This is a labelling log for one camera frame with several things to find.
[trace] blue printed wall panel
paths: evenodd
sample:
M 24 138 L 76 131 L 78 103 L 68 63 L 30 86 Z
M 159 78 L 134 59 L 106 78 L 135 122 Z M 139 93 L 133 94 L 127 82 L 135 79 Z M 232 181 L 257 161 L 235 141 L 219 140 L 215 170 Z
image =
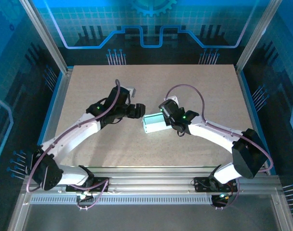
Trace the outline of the blue printed wall panel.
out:
M 19 0 L 0 0 L 0 101 L 13 116 L 12 123 L 0 106 L 0 231 L 7 230 L 24 177 L 16 173 L 13 151 L 37 148 L 53 93 L 51 73 L 59 69 Z
M 68 65 L 108 64 L 108 49 L 125 50 L 129 64 L 183 64 L 185 57 L 188 64 L 198 64 L 205 48 L 213 49 L 207 50 L 207 55 L 212 52 L 216 55 L 216 48 L 232 49 L 220 51 L 217 63 L 234 64 L 267 3 L 267 0 L 35 1 Z M 138 46 L 150 49 L 139 50 L 144 63 L 136 57 Z M 85 58 L 86 54 L 95 57 L 93 62 Z

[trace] gray floor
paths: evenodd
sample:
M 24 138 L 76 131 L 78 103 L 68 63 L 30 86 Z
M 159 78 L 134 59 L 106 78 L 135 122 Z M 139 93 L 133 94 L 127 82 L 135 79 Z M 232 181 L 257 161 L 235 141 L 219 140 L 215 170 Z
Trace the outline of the gray floor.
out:
M 32 205 L 24 231 L 276 231 L 272 202 L 240 196 L 223 211 L 210 205 Z

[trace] enclosure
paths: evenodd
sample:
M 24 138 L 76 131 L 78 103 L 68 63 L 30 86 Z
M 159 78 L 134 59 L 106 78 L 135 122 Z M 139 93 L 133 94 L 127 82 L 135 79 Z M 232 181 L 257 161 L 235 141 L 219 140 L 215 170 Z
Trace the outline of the enclosure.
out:
M 146 115 L 160 112 L 172 86 L 195 86 L 207 118 L 253 128 L 274 167 L 240 178 L 238 200 L 216 211 L 212 193 L 191 181 L 231 154 L 124 119 L 62 161 L 111 179 L 98 205 L 80 212 L 63 186 L 27 193 L 23 154 L 76 122 L 117 78 L 136 88 Z M 194 91 L 171 95 L 201 113 Z M 293 230 L 293 0 L 0 0 L 0 230 L 35 227 Z

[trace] aluminum frame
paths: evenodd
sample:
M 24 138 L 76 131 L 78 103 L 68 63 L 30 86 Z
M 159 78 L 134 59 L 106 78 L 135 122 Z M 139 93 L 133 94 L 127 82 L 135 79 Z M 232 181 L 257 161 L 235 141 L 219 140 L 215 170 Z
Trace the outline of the aluminum frame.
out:
M 52 58 L 56 62 L 57 66 L 59 67 L 60 71 L 63 74 L 67 74 L 67 64 L 63 59 L 61 52 L 59 51 L 54 39 L 52 38 L 49 30 L 47 29 L 45 23 L 43 22 L 40 13 L 38 12 L 37 8 L 33 4 L 32 0 L 19 0 L 22 4 L 23 8 L 25 9 L 27 15 L 29 16 L 31 22 L 33 23 L 34 27 L 36 28 L 38 34 L 40 35 L 41 39 L 45 43 L 49 53 L 51 54 Z
M 218 193 L 195 192 L 191 181 L 194 177 L 208 176 L 214 167 L 89 167 L 98 177 L 109 177 L 109 189 L 104 194 L 103 203 L 108 203 L 109 198 L 142 198 L 149 197 L 181 197 L 185 198 L 206 198 Z M 13 216 L 9 226 L 10 231 L 23 229 L 27 218 L 29 205 L 39 204 L 35 197 L 45 197 L 47 203 L 54 205 L 66 204 L 62 197 L 71 198 L 69 204 L 74 204 L 77 196 L 74 192 L 65 192 L 65 186 L 57 186 L 50 191 L 39 189 L 34 193 L 26 193 L 25 179 Z M 242 195 L 271 195 L 274 202 L 274 213 L 276 214 L 282 230 L 293 230 L 293 218 L 278 176 L 271 176 L 259 173 L 254 179 L 240 178 L 240 196 Z
M 280 6 L 282 0 L 271 0 L 267 5 L 262 17 L 260 18 L 253 34 L 251 35 L 248 43 L 246 44 L 238 62 L 237 73 L 241 72 L 256 48 L 260 38 L 263 36 L 268 24 L 271 22 L 274 14 Z

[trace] black component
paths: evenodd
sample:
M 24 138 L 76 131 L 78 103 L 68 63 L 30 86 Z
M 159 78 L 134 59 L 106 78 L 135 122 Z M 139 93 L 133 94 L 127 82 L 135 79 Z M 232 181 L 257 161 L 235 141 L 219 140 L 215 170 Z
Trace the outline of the black component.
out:
M 92 181 L 88 182 L 88 186 L 83 184 L 81 187 L 83 187 L 83 188 L 91 187 L 92 185 L 99 184 L 99 183 L 103 182 L 104 180 L 108 180 L 108 179 L 109 179 L 108 177 L 93 177 Z M 90 191 L 90 192 L 101 192 L 103 190 L 104 186 L 105 186 L 105 184 L 103 183 L 102 185 L 100 185 L 100 186 L 98 186 L 96 188 L 90 189 L 88 191 Z M 72 187 L 70 185 L 66 186 L 66 192 L 83 192 L 83 191 L 85 191 L 85 190 L 76 189 L 76 188 L 74 188 L 74 187 Z M 104 192 L 108 192 L 108 185 L 105 188 Z
M 243 132 L 243 136 L 252 140 L 265 150 L 265 146 L 256 131 L 249 128 Z M 232 157 L 235 170 L 248 179 L 254 178 L 267 160 L 267 157 L 261 151 L 243 139 L 234 142 Z
M 220 195 L 212 195 L 212 205 L 215 207 L 225 207 L 228 204 L 229 197 L 221 197 Z
M 26 154 L 26 174 L 29 175 L 38 158 L 43 154 L 43 150 L 39 148 L 32 154 L 29 152 Z M 62 173 L 63 170 L 59 169 L 53 160 L 53 155 L 45 155 L 34 172 L 33 180 L 44 190 L 50 190 L 60 182 Z
M 109 96 L 98 101 L 95 104 L 92 104 L 87 110 L 86 113 L 91 113 L 93 116 L 98 116 L 102 114 L 107 108 L 109 108 L 116 95 L 117 95 L 118 87 L 114 87 Z M 114 107 L 103 117 L 98 119 L 101 122 L 101 128 L 105 127 L 107 124 L 116 124 L 114 123 L 115 119 L 121 120 L 123 117 L 138 119 L 145 115 L 146 106 L 141 103 L 137 103 L 136 105 L 131 104 L 130 92 L 121 87 L 120 94 L 116 101 Z
M 233 192 L 237 192 L 237 184 L 235 180 L 229 181 L 232 185 Z M 220 187 L 214 189 L 210 183 L 210 179 L 208 177 L 195 177 L 193 186 L 195 187 L 195 192 L 197 193 L 229 193 L 231 192 L 231 188 L 228 184 L 221 184 Z
M 199 116 L 198 113 L 193 111 L 187 111 L 185 113 L 184 108 L 179 108 L 174 100 L 166 100 L 159 105 L 159 108 L 164 115 L 167 126 L 171 125 L 171 127 L 178 132 L 184 132 L 190 135 L 188 125 L 191 124 L 191 120 L 194 117 Z
M 179 137 L 183 137 L 183 136 L 185 135 L 185 132 L 183 132 L 183 133 L 180 134 L 180 132 L 177 131 L 176 133 L 177 133 L 177 135 L 178 135 Z
M 45 191 L 55 187 L 62 178 L 63 170 L 53 160 L 53 155 L 45 155 L 36 168 L 33 180 Z

